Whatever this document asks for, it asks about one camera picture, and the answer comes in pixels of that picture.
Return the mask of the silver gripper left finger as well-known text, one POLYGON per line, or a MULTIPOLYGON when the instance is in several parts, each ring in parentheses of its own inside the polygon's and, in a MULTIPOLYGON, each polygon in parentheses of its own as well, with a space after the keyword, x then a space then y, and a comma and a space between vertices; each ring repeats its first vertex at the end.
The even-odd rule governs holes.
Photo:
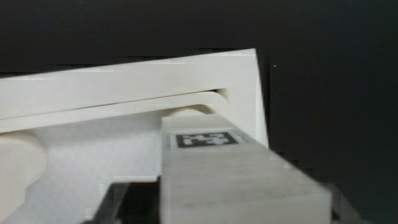
POLYGON ((95 217, 82 224, 161 224, 161 183, 114 183, 95 217))

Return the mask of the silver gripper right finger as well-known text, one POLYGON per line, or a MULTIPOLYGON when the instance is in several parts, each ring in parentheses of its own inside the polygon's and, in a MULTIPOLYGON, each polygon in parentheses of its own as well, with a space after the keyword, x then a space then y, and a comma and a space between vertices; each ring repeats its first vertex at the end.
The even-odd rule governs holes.
POLYGON ((345 197, 345 194, 335 184, 328 184, 328 189, 333 194, 333 222, 331 224, 374 224, 367 220, 354 208, 354 205, 345 197))

